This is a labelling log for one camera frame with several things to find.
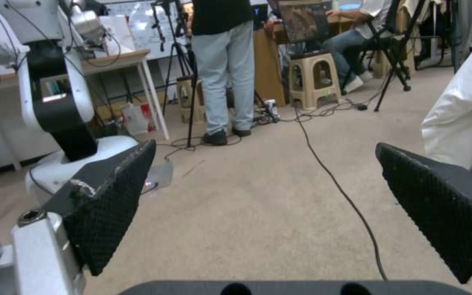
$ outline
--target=person's hand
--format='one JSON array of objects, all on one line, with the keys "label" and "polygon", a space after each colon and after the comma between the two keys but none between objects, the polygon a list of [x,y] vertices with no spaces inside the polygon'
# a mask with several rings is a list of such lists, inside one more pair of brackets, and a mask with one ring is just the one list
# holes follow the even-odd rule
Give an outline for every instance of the person's hand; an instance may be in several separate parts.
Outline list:
[{"label": "person's hand", "polygon": [[340,11],[328,11],[325,13],[327,17],[339,17],[340,16]]},{"label": "person's hand", "polygon": [[272,38],[272,33],[274,31],[274,24],[276,22],[274,20],[268,20],[264,25],[263,28],[265,30],[265,33],[269,38]]}]

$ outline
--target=jeans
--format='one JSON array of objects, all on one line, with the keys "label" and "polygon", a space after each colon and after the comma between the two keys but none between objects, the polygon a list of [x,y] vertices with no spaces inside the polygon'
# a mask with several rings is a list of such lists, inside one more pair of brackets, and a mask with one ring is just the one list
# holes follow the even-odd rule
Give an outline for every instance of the jeans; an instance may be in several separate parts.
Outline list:
[{"label": "jeans", "polygon": [[234,91],[233,126],[251,128],[254,114],[254,45],[252,21],[227,32],[193,36],[198,76],[202,79],[208,134],[227,132],[227,70]]},{"label": "jeans", "polygon": [[334,36],[323,43],[323,49],[331,52],[333,55],[340,86],[343,85],[343,81],[345,81],[351,67],[353,67],[353,69],[349,77],[349,82],[356,78],[356,75],[361,75],[365,72],[365,68],[358,60],[359,52],[352,50],[352,47],[360,46],[365,41],[367,41],[367,39],[362,37],[358,31],[352,29]]}]

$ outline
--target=screw hole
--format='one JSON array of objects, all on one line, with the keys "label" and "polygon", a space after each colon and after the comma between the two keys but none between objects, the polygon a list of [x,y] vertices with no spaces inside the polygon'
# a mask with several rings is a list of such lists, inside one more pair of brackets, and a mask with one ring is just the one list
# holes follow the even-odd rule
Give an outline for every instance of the screw hole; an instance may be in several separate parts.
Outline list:
[{"label": "screw hole", "polygon": [[345,284],[340,291],[340,295],[372,295],[366,287],[361,284],[348,283]]},{"label": "screw hole", "polygon": [[220,295],[252,295],[252,293],[244,284],[234,283],[223,288]]}]

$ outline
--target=white sneaker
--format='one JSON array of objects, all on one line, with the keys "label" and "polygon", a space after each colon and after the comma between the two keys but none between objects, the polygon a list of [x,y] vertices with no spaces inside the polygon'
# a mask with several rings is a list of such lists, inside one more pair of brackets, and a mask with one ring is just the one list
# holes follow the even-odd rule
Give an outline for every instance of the white sneaker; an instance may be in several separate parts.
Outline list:
[{"label": "white sneaker", "polygon": [[345,92],[347,93],[351,93],[353,92],[354,90],[358,89],[360,86],[363,85],[363,81],[362,79],[360,79],[360,77],[356,76],[356,78],[354,78],[354,80],[352,80],[351,82],[349,82],[346,86],[345,86]]},{"label": "white sneaker", "polygon": [[360,75],[360,79],[362,79],[363,82],[367,82],[373,78],[372,73],[369,71],[365,71]]}]

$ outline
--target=black shirt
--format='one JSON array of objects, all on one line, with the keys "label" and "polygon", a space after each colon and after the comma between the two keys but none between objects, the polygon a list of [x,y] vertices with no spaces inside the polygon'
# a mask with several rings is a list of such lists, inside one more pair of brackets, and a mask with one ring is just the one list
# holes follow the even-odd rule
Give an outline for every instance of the black shirt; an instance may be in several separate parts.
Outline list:
[{"label": "black shirt", "polygon": [[249,0],[193,0],[193,35],[214,35],[253,19]]}]

